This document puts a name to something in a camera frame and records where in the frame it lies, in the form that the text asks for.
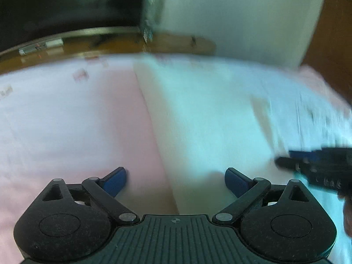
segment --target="wooden furniture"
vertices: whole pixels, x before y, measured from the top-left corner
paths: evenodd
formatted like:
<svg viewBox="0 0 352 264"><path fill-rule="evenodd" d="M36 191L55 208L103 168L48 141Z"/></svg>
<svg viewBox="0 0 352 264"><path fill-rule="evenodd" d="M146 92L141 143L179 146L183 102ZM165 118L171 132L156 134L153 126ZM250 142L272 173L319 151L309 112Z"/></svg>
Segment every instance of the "wooden furniture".
<svg viewBox="0 0 352 264"><path fill-rule="evenodd" d="M325 0L303 60L352 103L352 0Z"/></svg>
<svg viewBox="0 0 352 264"><path fill-rule="evenodd" d="M20 55L18 48L0 55L0 74L72 57L94 58L115 53L184 53L212 55L215 44L205 38L155 34L152 41L144 41L140 33L90 35L63 38L63 45Z"/></svg>

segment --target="blue finger pad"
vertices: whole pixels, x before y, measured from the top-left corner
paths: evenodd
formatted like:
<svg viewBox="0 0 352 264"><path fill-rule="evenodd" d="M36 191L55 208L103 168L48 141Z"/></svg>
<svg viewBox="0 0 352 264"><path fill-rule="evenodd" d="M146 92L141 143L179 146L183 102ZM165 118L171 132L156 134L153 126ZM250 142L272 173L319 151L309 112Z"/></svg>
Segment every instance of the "blue finger pad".
<svg viewBox="0 0 352 264"><path fill-rule="evenodd" d="M316 152L304 152L304 151L289 151L290 157L295 159L307 158L310 162L319 161L319 156Z"/></svg>
<svg viewBox="0 0 352 264"><path fill-rule="evenodd" d="M250 183L242 179L240 176L227 170L225 173L225 184L229 190L238 198L250 189Z"/></svg>
<svg viewBox="0 0 352 264"><path fill-rule="evenodd" d="M105 181L103 190L105 190L109 195L115 197L120 190L123 189L127 181L127 173L125 170L120 170L107 181Z"/></svg>

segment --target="white wall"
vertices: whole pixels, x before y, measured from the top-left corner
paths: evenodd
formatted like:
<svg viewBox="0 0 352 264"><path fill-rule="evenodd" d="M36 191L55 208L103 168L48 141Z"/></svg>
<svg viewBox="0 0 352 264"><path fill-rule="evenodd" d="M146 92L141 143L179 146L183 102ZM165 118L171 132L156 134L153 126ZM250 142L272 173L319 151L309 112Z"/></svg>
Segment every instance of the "white wall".
<svg viewBox="0 0 352 264"><path fill-rule="evenodd" d="M323 0L166 0L160 30L203 35L217 54L298 66Z"/></svg>

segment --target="folded fabric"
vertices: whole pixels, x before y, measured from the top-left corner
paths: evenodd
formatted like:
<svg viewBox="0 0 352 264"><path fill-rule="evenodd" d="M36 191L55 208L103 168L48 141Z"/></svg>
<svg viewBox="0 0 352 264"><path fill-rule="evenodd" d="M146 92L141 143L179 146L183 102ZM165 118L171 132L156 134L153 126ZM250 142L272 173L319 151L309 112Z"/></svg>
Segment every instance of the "folded fabric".
<svg viewBox="0 0 352 264"><path fill-rule="evenodd" d="M241 82L215 68L163 68L150 59L134 69L180 214L211 217L233 202L224 183L228 167L273 183L293 178L273 165Z"/></svg>

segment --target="bed sheet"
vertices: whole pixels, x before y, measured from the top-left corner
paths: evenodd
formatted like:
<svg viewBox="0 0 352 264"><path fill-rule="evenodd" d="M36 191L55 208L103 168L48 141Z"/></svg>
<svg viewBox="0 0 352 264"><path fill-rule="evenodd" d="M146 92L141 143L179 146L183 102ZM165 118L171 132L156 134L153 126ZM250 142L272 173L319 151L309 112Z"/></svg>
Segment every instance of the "bed sheet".
<svg viewBox="0 0 352 264"><path fill-rule="evenodd" d="M151 73L143 78L146 75L147 65L150 66ZM173 155L176 154L184 159L191 152L192 159L182 163L184 165L186 162L186 167L196 168L202 162L201 160L207 159L217 160L219 164L222 161L231 160L230 163L236 169L250 177L259 175L267 178L272 183L286 184L288 178L293 178L293 176L280 175L275 165L268 161L272 160L275 155L282 154L283 147L284 151L287 151L288 149L313 150L319 149L321 146L351 146L352 123L348 110L346 110L348 105L342 103L343 110L342 107L331 102L331 99L327 98L328 95L321 95L319 91L312 91L311 84L303 84L302 79L295 76L297 72L288 72L287 70L283 71L259 64L228 59L218 59L217 62L213 62L211 59L202 57L178 56L170 58L161 56L156 60L148 60L145 66L141 66L140 70L136 69L136 73L147 101L157 143L164 150L161 156L163 157L165 170L168 171L168 167L172 167L175 162L170 158L165 158L170 154L164 148L174 146L175 143L180 141L183 150L178 148L178 151L174 152ZM209 75L216 78L214 80L210 79L207 85L204 85ZM192 85L185 91L184 84ZM214 95L209 98L207 92L213 92L214 90L218 90L216 98L213 97ZM201 100L207 104L206 110L202 109L204 107L202 101L192 104L195 102L194 92L203 96ZM229 97L231 92L241 92L241 94L233 95L231 99ZM240 133L243 125L235 121L231 124L226 122L228 117L241 119L241 117L232 115L233 104L227 104L227 102L230 99L232 103L243 103L241 99L243 94L249 95L248 98L252 103L254 114L268 145L272 148L271 153L263 150L263 145L260 145L261 149L258 150L255 144L247 144ZM218 100L214 105L213 99L217 98L221 100ZM221 108L224 104L226 104L225 110ZM236 112L247 114L245 110L239 108ZM205 120L201 122L197 119L200 116L212 119L213 113L218 116L215 121ZM172 121L168 120L168 114L173 116ZM248 114L245 119L248 122L251 120ZM185 128L184 122L189 122L192 125ZM228 138L230 140L223 136L223 129L229 131ZM164 132L172 133L165 137L162 134ZM252 132L248 133L247 130L245 132L249 138L253 137ZM254 139L261 144L259 134L255 136ZM239 151L238 148L234 148L236 147L234 137L240 141L237 146L243 144L248 150L250 148L257 150L258 155L256 156L256 152L252 152L252 154L242 152L241 160L238 160L238 158L231 159L232 154ZM199 145L207 138L211 139L214 148ZM222 158L217 159L213 155L213 151L218 155L223 154ZM262 166L256 164L256 159L251 159L251 156L253 159L260 160ZM213 168L206 165L203 168L206 172L216 171L214 169L216 166L212 165ZM195 172L183 172L183 174L191 178ZM216 176L213 176L213 179L218 184L220 183L216 181ZM184 184L187 187L187 181L183 181L180 177L171 175L170 182L173 183L173 181L178 185ZM337 241L329 259L333 263L352 263L351 239L345 234L343 228L343 202L337 200L336 194L313 188L310 188L310 190L328 212L338 230ZM182 203L186 204L187 200L182 199Z"/></svg>
<svg viewBox="0 0 352 264"><path fill-rule="evenodd" d="M352 145L346 110L284 70L259 64L180 55L112 55L0 76L0 263L21 261L13 225L55 177L76 183L124 166L131 182L118 196L122 203L140 215L178 213L155 124L133 71L141 61L164 71L215 71L230 85L239 81L272 152ZM312 192L339 230L331 260L351 264L351 240L341 229L343 203L333 194Z"/></svg>

